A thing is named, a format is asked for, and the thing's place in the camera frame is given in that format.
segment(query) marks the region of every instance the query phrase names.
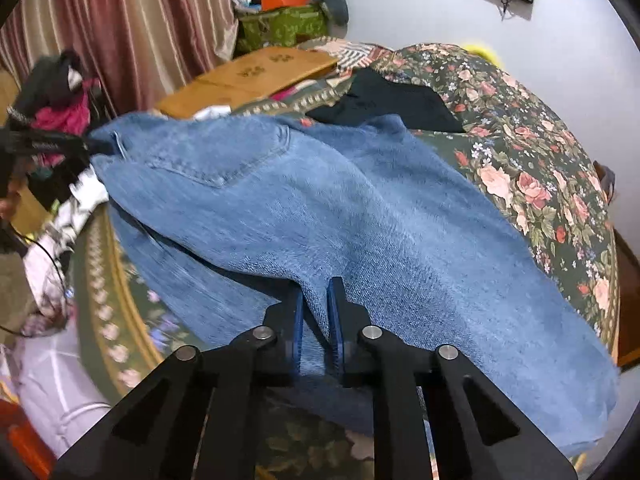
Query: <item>denim fabric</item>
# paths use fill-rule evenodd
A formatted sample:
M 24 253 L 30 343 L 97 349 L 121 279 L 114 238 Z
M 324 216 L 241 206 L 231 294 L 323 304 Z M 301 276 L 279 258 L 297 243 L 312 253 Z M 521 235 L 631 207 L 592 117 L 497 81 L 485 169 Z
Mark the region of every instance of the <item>denim fabric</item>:
M 366 392 L 326 356 L 326 286 L 423 348 L 459 347 L 565 453 L 604 434 L 617 372 L 522 236 L 397 116 L 357 128 L 286 118 L 119 118 L 93 134 L 114 228 L 148 285 L 212 346 L 261 322 L 278 281 L 312 318 L 289 397 L 369 433 Z

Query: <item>pink object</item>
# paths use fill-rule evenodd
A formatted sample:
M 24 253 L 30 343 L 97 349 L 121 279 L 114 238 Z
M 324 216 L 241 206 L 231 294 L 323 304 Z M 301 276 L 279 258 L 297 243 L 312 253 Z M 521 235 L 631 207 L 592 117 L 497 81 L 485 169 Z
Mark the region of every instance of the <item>pink object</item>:
M 82 83 L 82 93 L 75 96 L 67 108 L 54 110 L 46 106 L 38 110 L 33 123 L 31 123 L 31 127 L 40 130 L 56 130 L 66 134 L 81 136 L 91 120 L 89 96 L 87 92 L 96 81 L 95 79 L 84 81 Z M 43 155 L 42 164 L 44 166 L 55 166 L 63 160 L 63 158 L 63 155 Z

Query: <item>floral bedsheet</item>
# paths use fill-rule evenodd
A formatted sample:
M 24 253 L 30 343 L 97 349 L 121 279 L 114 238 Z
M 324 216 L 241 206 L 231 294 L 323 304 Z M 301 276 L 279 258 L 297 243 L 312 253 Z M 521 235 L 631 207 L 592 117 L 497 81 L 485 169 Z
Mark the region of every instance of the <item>floral bedsheet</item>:
M 456 114 L 463 134 L 415 134 L 495 203 L 527 239 L 540 269 L 611 348 L 618 315 L 612 225 L 591 161 L 565 124 L 512 76 L 460 47 L 419 44 L 378 54 L 374 69 L 392 81 L 432 87 Z M 238 113 L 302 118 L 337 101 L 350 84 L 349 73 L 335 74 Z M 181 345 L 206 349 L 145 285 L 105 208 L 78 238 L 73 269 L 82 360 L 109 402 Z M 257 478 L 373 478 L 372 439 L 276 397 L 262 416 L 269 431 L 258 450 Z

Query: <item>metal screw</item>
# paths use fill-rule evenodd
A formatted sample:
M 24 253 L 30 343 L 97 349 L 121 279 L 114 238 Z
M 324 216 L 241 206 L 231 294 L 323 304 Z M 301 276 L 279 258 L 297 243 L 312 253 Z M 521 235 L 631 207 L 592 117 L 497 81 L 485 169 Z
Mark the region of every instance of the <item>metal screw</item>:
M 261 325 L 254 328 L 253 334 L 256 339 L 264 340 L 273 337 L 273 330 L 268 326 Z
M 382 329 L 379 326 L 369 325 L 362 329 L 362 335 L 367 339 L 378 339 L 382 335 Z
M 443 359 L 451 361 L 458 357 L 458 349 L 453 345 L 442 345 L 438 348 L 438 354 L 440 354 Z
M 191 361 L 196 357 L 196 349 L 190 345 L 181 346 L 175 351 L 175 356 L 180 361 Z

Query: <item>striped curtain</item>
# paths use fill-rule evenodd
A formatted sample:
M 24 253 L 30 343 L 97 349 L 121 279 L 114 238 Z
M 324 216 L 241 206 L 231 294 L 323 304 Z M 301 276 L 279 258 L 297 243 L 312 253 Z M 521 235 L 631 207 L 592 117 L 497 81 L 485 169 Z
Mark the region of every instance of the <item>striped curtain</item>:
M 40 56 L 72 48 L 123 114 L 229 60 L 237 30 L 230 0 L 20 0 L 0 62 L 21 82 Z

